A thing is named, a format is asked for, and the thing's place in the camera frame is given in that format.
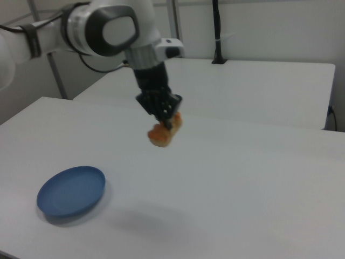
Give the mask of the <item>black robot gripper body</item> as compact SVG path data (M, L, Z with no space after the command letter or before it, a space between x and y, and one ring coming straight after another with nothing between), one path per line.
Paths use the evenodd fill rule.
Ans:
M168 75L164 63L149 69L134 70L141 93L136 100L150 114L161 118L174 117L182 97L173 94L168 86Z

